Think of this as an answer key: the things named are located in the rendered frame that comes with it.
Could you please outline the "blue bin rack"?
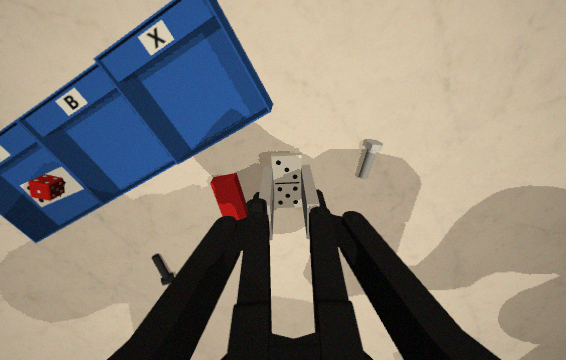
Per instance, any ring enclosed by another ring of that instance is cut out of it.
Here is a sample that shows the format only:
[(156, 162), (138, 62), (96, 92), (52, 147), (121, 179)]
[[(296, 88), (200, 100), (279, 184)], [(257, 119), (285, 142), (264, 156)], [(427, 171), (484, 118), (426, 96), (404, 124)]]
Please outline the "blue bin rack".
[[(93, 59), (0, 131), (0, 215), (35, 243), (272, 110), (217, 0), (172, 0)], [(41, 207), (20, 185), (59, 167), (84, 189)]]

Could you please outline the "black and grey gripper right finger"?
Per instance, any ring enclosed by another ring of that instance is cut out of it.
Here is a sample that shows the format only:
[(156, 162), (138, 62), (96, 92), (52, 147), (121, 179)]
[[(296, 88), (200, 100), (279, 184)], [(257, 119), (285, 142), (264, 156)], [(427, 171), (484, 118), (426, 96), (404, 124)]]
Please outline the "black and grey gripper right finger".
[(338, 247), (404, 360), (501, 360), (461, 329), (361, 213), (330, 213), (310, 165), (301, 167), (301, 197), (321, 360), (365, 360)]

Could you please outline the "red die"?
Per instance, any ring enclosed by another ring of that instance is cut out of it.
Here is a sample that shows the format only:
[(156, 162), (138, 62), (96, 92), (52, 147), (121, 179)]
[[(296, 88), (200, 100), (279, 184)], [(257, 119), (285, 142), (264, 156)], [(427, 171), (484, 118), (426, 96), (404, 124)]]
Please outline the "red die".
[(28, 182), (33, 198), (51, 201), (64, 192), (63, 178), (42, 175)]

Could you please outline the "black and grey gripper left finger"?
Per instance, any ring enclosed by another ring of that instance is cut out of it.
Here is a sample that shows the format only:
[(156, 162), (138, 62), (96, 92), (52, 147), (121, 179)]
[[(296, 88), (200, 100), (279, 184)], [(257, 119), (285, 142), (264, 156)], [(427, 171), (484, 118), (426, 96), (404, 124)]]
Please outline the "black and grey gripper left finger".
[(246, 207), (244, 219), (215, 221), (131, 338), (107, 360), (190, 360), (241, 251), (226, 360), (269, 360), (272, 166), (264, 166), (260, 192)]

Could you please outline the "white domino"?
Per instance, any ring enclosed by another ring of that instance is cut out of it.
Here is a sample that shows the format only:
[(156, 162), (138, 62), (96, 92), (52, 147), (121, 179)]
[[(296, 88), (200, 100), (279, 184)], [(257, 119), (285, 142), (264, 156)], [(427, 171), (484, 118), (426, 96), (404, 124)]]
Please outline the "white domino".
[(271, 154), (274, 182), (274, 207), (302, 207), (300, 153)]
[[(64, 192), (63, 194), (61, 194), (60, 196), (54, 198), (51, 201), (48, 200), (43, 200), (43, 199), (38, 199), (38, 198), (33, 198), (41, 207), (48, 205), (52, 202), (55, 202), (59, 199), (62, 199), (66, 196), (69, 196), (71, 194), (74, 194), (78, 191), (83, 190), (84, 188), (77, 182), (75, 181), (62, 167), (59, 167), (51, 172), (46, 173), (45, 175), (50, 175), (50, 176), (55, 176), (55, 177), (60, 177), (63, 178), (63, 184), (64, 184)], [(29, 195), (30, 195), (30, 191), (29, 191), (29, 185), (28, 182), (20, 185)]]

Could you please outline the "red and white eraser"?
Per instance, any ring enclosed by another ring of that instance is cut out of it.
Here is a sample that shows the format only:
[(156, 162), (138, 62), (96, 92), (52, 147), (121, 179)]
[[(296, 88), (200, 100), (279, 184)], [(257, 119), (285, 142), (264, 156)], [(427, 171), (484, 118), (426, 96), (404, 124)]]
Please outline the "red and white eraser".
[(247, 217), (246, 201), (237, 173), (213, 177), (210, 184), (222, 217), (233, 216), (236, 220)]

